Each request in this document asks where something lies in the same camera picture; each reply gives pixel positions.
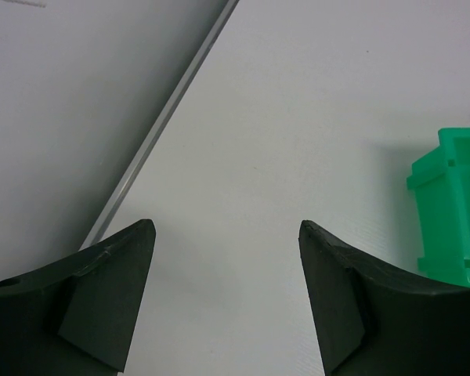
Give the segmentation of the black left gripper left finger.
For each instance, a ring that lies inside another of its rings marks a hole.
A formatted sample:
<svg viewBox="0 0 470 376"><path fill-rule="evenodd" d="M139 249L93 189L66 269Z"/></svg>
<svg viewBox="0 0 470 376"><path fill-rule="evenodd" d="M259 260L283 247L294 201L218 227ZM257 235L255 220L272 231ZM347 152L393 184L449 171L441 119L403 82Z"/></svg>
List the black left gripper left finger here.
<svg viewBox="0 0 470 376"><path fill-rule="evenodd" d="M156 230L141 219L39 269L0 281L0 375L124 371Z"/></svg>

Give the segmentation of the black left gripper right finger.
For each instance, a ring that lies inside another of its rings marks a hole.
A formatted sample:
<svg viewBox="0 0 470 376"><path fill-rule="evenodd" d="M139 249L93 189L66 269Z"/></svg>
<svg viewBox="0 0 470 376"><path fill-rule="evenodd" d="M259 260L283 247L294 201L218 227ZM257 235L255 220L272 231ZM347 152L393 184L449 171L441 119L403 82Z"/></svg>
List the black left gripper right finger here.
<svg viewBox="0 0 470 376"><path fill-rule="evenodd" d="M299 251L327 375L470 375L470 288L418 276L305 220Z"/></svg>

